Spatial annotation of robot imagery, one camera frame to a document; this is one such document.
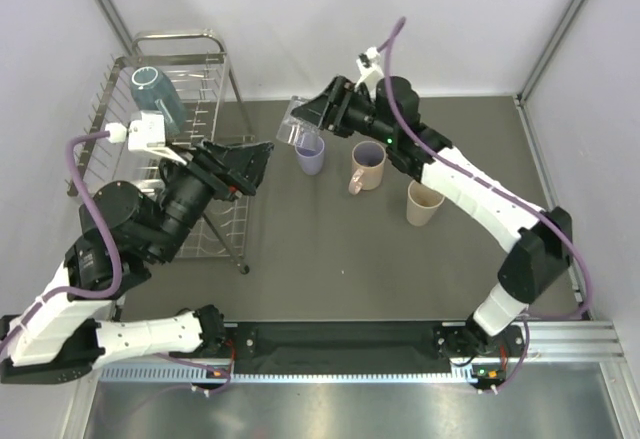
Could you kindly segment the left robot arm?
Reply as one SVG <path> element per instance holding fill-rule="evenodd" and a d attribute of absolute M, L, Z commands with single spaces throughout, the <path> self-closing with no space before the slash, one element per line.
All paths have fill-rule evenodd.
<path fill-rule="evenodd" d="M 274 145 L 202 141 L 171 150 L 176 158 L 158 162 L 154 196 L 124 180 L 94 195 L 78 185 L 80 237 L 34 303 L 1 319 L 2 383 L 59 385 L 126 359 L 223 350 L 224 316 L 213 305 L 137 322 L 98 317 L 149 280 L 151 265 L 174 260 L 211 202 L 255 195 Z"/>

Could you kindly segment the clear glass cup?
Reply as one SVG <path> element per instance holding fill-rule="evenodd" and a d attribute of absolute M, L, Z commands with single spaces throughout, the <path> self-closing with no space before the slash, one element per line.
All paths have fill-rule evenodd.
<path fill-rule="evenodd" d="M 291 97 L 276 133 L 276 139 L 301 150 L 316 151 L 319 144 L 320 129 L 313 123 L 297 119 L 292 114 L 296 107 L 306 102 L 305 98 L 299 96 Z"/>

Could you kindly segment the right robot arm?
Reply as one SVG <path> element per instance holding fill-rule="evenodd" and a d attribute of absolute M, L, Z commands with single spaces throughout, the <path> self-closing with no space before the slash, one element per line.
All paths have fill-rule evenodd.
<path fill-rule="evenodd" d="M 450 200 L 505 251 L 497 284 L 455 336 L 452 345 L 463 354 L 492 354 L 503 331 L 571 266 L 570 214 L 514 196 L 468 162 L 448 138 L 422 123 L 419 97 L 407 79 L 380 80 L 370 93 L 337 76 L 290 115 L 312 130 L 379 141 L 398 171 Z"/>

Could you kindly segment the teal ceramic mug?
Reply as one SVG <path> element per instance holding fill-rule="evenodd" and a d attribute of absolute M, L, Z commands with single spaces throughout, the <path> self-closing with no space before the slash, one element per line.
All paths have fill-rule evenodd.
<path fill-rule="evenodd" d="M 182 133 L 188 112 L 169 77 L 160 69 L 144 66 L 130 79 L 131 96 L 141 111 L 156 111 L 164 116 L 165 130 L 172 138 Z"/>

